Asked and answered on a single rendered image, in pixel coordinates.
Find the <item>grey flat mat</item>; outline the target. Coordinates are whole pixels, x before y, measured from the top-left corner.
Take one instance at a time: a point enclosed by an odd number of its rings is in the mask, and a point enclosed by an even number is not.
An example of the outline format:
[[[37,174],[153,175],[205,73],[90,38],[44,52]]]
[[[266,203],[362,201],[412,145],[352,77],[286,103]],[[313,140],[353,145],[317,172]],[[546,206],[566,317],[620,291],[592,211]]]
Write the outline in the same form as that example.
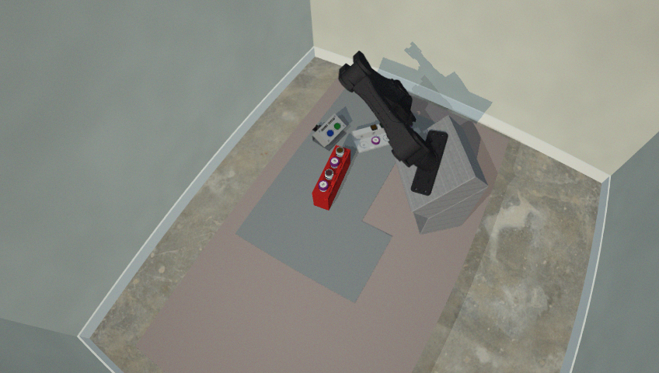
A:
[[[390,145],[358,153],[352,131],[380,124],[358,94],[344,89],[317,125],[334,114],[347,125],[336,145],[350,149],[350,165],[330,209],[312,192],[335,145],[311,131],[236,235],[355,303],[392,238],[362,220],[396,161]]]

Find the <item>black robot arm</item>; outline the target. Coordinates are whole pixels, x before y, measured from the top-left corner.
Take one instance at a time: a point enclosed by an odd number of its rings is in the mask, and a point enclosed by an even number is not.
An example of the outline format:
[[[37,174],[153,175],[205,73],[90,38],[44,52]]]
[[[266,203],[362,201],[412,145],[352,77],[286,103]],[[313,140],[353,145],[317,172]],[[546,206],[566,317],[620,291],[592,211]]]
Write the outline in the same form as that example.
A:
[[[411,109],[412,97],[400,80],[386,78],[372,69],[362,52],[358,51],[353,56],[351,66],[345,64],[339,69],[338,79],[346,90],[354,91],[368,104],[386,132],[392,154],[407,167],[412,165],[418,167],[411,190],[415,193],[431,195],[448,134],[442,131],[428,131],[425,141],[414,131],[396,113],[396,109],[400,113],[408,113]]]

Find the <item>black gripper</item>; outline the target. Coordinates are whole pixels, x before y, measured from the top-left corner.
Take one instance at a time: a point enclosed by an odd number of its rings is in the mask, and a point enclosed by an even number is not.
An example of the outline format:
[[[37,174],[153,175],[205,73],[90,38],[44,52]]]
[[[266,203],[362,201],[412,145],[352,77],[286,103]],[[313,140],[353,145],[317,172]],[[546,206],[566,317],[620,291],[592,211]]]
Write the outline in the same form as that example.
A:
[[[415,118],[415,116],[413,115],[413,113],[411,112],[411,110],[410,110],[408,113],[400,113],[400,112],[396,109],[396,113],[397,113],[397,114],[398,114],[398,115],[399,115],[399,116],[400,116],[400,117],[401,117],[406,123],[408,123],[410,127],[413,126],[413,122],[416,122],[416,118]],[[412,122],[412,123],[411,123],[411,122]]]

